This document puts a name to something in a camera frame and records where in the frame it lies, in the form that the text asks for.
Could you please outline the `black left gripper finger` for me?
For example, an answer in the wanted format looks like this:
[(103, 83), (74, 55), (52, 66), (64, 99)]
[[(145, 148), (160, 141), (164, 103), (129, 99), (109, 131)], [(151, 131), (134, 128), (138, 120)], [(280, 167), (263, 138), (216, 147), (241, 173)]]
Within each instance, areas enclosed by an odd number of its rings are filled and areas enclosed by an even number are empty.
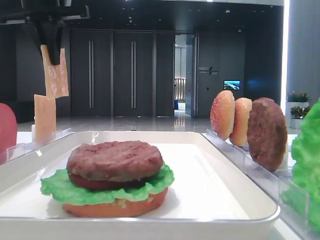
[(64, 29), (63, 20), (46, 23), (46, 43), (50, 62), (56, 66), (60, 64), (62, 35)]
[(35, 28), (37, 31), (38, 39), (39, 39), (39, 44), (40, 45), (46, 45), (47, 47), (49, 46), (49, 42), (47, 39), (48, 36), (48, 26), (49, 22), (48, 21), (39, 21), (37, 20), (35, 23)]

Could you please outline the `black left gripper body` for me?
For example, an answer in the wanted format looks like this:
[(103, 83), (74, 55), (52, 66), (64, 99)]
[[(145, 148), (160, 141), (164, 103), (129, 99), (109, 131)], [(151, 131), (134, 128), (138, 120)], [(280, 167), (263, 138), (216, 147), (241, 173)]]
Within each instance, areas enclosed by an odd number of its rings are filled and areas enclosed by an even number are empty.
[(71, 0), (2, 0), (2, 25), (58, 22), (90, 18), (89, 7)]

